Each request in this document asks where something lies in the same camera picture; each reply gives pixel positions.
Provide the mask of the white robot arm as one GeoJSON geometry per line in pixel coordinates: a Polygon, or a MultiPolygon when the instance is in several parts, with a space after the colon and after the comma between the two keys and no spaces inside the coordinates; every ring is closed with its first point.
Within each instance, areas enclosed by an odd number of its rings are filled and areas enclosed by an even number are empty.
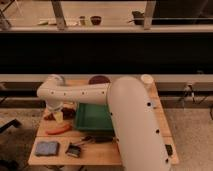
{"type": "Polygon", "coordinates": [[[111,83],[66,86],[59,75],[49,76],[37,96],[52,112],[65,101],[109,108],[124,171],[171,171],[160,126],[144,84],[123,76],[111,83]]]}

